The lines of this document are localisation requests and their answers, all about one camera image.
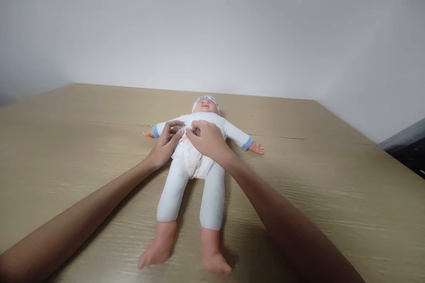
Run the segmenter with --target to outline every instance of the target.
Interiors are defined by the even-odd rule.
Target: doll arm
[[[186,116],[183,115],[183,116],[177,117],[175,119],[172,119],[171,121],[184,122],[185,118],[186,118]],[[161,135],[162,131],[164,130],[165,124],[167,122],[162,122],[162,123],[156,124],[155,126],[152,127],[152,129],[150,131],[145,132],[146,133],[145,136],[150,136],[150,137],[153,136],[155,138],[158,138]]]
[[[260,155],[264,154],[264,148],[261,148],[260,144],[254,142],[254,140],[246,133],[241,131],[236,126],[232,125],[228,121],[224,124],[224,130],[226,135],[232,139],[243,151],[249,149],[254,153]]]

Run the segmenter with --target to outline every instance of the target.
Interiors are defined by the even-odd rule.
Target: wood grain
[[[0,109],[0,252],[142,160],[142,132],[187,113],[196,92],[72,84]],[[424,282],[425,182],[309,100],[214,94],[266,149],[232,148],[337,245],[367,282]],[[153,237],[168,166],[120,205],[51,282],[223,282],[201,269],[203,181],[191,180],[165,264],[136,269]],[[226,178],[229,282],[297,282]]]

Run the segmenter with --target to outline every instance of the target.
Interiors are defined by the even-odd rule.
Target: doll foot
[[[202,266],[205,270],[229,276],[232,268],[227,264],[223,255],[218,252],[212,256],[202,256]]]
[[[140,256],[137,268],[143,269],[147,265],[164,263],[170,257],[170,250],[152,243],[146,251]]]

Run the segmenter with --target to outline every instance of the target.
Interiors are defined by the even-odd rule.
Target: white knit hat
[[[195,101],[195,103],[193,104],[193,107],[192,107],[192,113],[193,113],[193,111],[195,110],[196,104],[198,104],[198,102],[199,102],[201,99],[209,99],[209,100],[213,101],[213,102],[215,103],[215,105],[217,106],[218,114],[220,114],[220,107],[218,106],[218,103],[217,103],[216,99],[215,99],[214,97],[212,97],[212,96],[208,96],[208,95],[201,96],[201,97],[198,97],[198,98],[196,99],[196,101]]]

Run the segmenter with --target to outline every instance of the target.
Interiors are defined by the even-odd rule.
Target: doll hand
[[[261,147],[261,144],[257,144],[256,142],[253,142],[252,144],[251,144],[251,146],[249,146],[249,148],[248,148],[250,151],[252,151],[252,152],[254,152],[254,153],[257,153],[257,154],[260,154],[260,155],[263,155],[264,154],[264,148],[263,147]]]
[[[143,135],[147,137],[153,137],[154,136],[154,130],[151,128],[151,130],[148,130],[147,132],[143,132]]]

